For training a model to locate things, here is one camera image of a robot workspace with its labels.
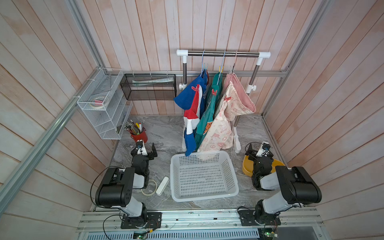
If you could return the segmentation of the blue red white jacket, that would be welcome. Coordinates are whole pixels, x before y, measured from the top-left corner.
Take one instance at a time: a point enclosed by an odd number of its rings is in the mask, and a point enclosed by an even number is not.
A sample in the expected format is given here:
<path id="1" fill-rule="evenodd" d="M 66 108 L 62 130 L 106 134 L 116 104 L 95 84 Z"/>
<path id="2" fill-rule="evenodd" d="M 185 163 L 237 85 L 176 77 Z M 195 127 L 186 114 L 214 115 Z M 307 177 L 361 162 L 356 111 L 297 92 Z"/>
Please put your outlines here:
<path id="1" fill-rule="evenodd" d="M 177 97 L 174 102 L 182 108 L 184 112 L 184 139 L 186 145 L 185 155 L 189 156 L 196 150 L 195 132 L 204 112 L 205 93 L 208 81 L 207 71 L 204 77 L 198 76 L 194 79 Z M 199 92 L 191 89 L 192 86 L 200 86 Z"/>

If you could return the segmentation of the light blue hanger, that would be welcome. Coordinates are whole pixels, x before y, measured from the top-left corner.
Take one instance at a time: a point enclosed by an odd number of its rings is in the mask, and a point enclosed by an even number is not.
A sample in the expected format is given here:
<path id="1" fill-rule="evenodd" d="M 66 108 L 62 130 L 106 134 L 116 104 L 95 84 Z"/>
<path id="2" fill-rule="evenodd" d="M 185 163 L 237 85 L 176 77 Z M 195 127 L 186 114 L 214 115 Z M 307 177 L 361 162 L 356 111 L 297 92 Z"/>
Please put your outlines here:
<path id="1" fill-rule="evenodd" d="M 203 52 L 202 52 L 202 69 L 201 69 L 201 74 L 200 74 L 200 76 L 201 76 L 202 78 L 204 77 L 205 72 L 206 72 L 206 70 L 207 70 L 206 65 L 205 65 L 205 63 L 204 63 L 204 54 L 205 54 L 205 50 L 203 50 Z"/>

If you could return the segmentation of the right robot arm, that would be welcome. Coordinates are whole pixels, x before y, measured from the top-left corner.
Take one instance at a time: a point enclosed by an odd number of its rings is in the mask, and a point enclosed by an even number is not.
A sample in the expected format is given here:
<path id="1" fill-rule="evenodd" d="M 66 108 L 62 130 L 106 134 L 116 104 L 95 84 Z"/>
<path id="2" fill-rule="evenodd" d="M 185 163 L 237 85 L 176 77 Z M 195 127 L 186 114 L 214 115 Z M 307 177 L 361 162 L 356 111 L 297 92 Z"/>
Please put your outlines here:
<path id="1" fill-rule="evenodd" d="M 270 149 L 268 143 L 263 143 L 259 150 L 253 149 L 251 143 L 246 147 L 246 157 L 253 163 L 253 186 L 258 191 L 278 192 L 268 199 L 258 201 L 254 210 L 238 207 L 242 226 L 278 226 L 281 224 L 279 216 L 282 212 L 322 200 L 320 188 L 303 167 L 275 166 Z"/>

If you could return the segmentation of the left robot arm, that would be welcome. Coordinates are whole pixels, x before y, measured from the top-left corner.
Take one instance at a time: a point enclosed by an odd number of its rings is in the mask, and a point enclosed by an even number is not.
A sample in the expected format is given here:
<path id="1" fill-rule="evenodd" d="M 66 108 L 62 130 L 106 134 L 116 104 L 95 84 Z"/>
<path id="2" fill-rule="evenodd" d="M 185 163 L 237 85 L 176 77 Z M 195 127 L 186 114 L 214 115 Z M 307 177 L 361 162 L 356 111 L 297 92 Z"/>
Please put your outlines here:
<path id="1" fill-rule="evenodd" d="M 96 191 L 95 204 L 100 208 L 118 209 L 122 229 L 148 229 L 150 232 L 161 226 L 161 213 L 148 213 L 144 203 L 136 200 L 133 190 L 146 189 L 150 181 L 149 162 L 158 154 L 155 145 L 147 151 L 143 141 L 136 142 L 131 151 L 132 166 L 122 169 L 108 167 Z"/>

